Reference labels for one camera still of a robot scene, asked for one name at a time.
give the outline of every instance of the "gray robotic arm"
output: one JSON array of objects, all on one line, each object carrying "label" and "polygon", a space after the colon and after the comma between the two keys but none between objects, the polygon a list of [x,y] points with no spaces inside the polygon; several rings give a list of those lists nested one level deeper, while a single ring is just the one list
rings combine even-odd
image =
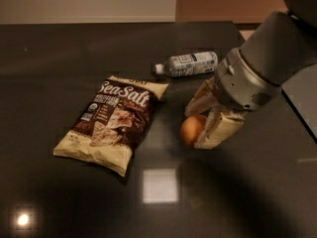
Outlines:
[{"label": "gray robotic arm", "polygon": [[239,48],[219,63],[186,107],[186,116],[209,112],[195,148],[212,149],[239,130],[246,115],[280,93],[284,82],[317,63],[317,0],[284,0]]}]

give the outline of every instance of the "beige wall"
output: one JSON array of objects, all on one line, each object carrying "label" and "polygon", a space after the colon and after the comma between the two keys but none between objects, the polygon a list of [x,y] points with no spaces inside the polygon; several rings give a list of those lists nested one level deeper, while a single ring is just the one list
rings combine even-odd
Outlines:
[{"label": "beige wall", "polygon": [[161,22],[176,0],[0,0],[0,24]]},{"label": "beige wall", "polygon": [[283,0],[177,0],[176,21],[260,23],[275,10],[286,10]]}]

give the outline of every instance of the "gray surface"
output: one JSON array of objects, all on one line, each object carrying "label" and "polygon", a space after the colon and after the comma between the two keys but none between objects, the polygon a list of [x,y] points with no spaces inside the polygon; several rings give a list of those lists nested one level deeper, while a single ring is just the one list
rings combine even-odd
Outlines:
[{"label": "gray surface", "polygon": [[317,140],[317,65],[297,73],[283,86],[283,90]]},{"label": "gray surface", "polygon": [[316,144],[281,95],[215,150],[192,152],[179,126],[206,76],[170,80],[126,178],[53,156],[107,75],[151,79],[166,56],[222,57],[242,42],[231,23],[1,26],[0,40],[0,237],[317,234]]}]

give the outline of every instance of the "water bottle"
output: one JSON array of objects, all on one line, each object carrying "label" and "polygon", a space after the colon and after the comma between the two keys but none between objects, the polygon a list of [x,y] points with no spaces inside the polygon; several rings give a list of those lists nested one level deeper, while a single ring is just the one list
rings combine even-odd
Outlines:
[{"label": "water bottle", "polygon": [[202,52],[170,57],[165,63],[152,65],[154,76],[184,77],[213,72],[218,64],[214,52]]}]

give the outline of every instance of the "snack bag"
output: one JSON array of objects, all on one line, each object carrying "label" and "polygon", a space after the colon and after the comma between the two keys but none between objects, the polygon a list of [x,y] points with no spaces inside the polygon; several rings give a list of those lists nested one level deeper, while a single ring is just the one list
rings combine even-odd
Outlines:
[{"label": "snack bag", "polygon": [[95,163],[123,177],[167,86],[107,78],[53,154]]}]

